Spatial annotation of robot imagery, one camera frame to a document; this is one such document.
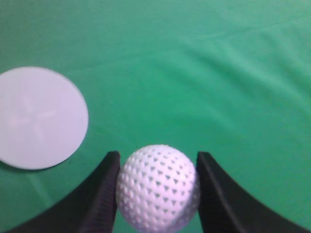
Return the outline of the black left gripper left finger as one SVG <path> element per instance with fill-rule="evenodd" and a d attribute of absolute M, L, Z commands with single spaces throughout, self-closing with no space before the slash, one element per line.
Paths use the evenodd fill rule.
<path fill-rule="evenodd" d="M 116 217 L 120 153 L 110 151 L 92 173 L 57 204 L 9 229 L 10 233 L 111 233 Z"/>

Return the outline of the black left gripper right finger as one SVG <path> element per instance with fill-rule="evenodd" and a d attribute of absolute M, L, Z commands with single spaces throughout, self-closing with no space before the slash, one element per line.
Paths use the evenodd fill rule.
<path fill-rule="evenodd" d="M 197 154 L 201 198 L 198 208 L 205 233 L 308 233 L 250 195 L 204 151 Z"/>

